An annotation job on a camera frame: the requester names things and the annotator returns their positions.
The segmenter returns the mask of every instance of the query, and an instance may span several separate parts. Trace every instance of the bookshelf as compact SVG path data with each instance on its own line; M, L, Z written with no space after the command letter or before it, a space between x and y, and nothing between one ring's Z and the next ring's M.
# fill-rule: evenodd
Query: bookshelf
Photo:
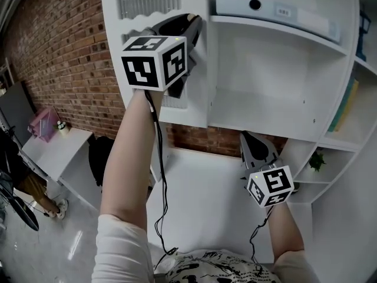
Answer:
M312 203L352 164L377 125L377 0L277 0L336 21L339 44L272 22L219 16L215 0L180 1L167 14L121 19L118 0L102 0L125 106L132 96L120 59L127 35L173 15L200 15L205 25L193 53L198 65L184 96L165 99L160 120L287 137L281 157L301 184L290 200ZM356 57L361 7L372 20L366 62ZM339 131L328 132L352 73L359 81L352 108ZM307 168L316 150L328 161L319 173Z

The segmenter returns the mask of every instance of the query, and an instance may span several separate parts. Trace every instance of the white cube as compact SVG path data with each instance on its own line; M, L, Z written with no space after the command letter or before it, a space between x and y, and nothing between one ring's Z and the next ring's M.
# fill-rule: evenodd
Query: white cube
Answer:
M165 91L187 72L186 37L132 37L122 62L132 88Z
M247 184L247 190L261 207L287 201L294 188L289 166L252 173Z

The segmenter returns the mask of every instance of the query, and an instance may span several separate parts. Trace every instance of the white t-shirt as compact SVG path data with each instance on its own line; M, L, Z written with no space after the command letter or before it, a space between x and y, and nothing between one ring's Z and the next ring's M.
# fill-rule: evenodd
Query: white t-shirt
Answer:
M157 268L156 273L161 272L166 283L319 283L304 252L285 253L269 271L228 251L199 250L167 257ZM123 282L154 282L147 233L114 216L101 215L92 283Z

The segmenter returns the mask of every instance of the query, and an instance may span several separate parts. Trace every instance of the red brick wall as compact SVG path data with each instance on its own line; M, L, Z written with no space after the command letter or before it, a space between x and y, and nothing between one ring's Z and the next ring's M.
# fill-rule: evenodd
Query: red brick wall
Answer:
M16 79L37 108L54 106L73 127L115 137L124 114L101 0L23 0L4 37ZM169 125L178 147L239 156L239 132ZM285 139L272 137L278 148Z

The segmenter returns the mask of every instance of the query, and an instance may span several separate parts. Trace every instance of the gray floor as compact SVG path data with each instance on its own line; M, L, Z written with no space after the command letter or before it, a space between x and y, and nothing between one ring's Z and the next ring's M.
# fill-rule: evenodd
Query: gray floor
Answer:
M35 232L8 206L0 260L12 283L90 282L98 212L85 206L64 187L53 183L48 189L50 198L59 195L56 200L68 199L66 218L58 221L35 211L39 223L39 232Z

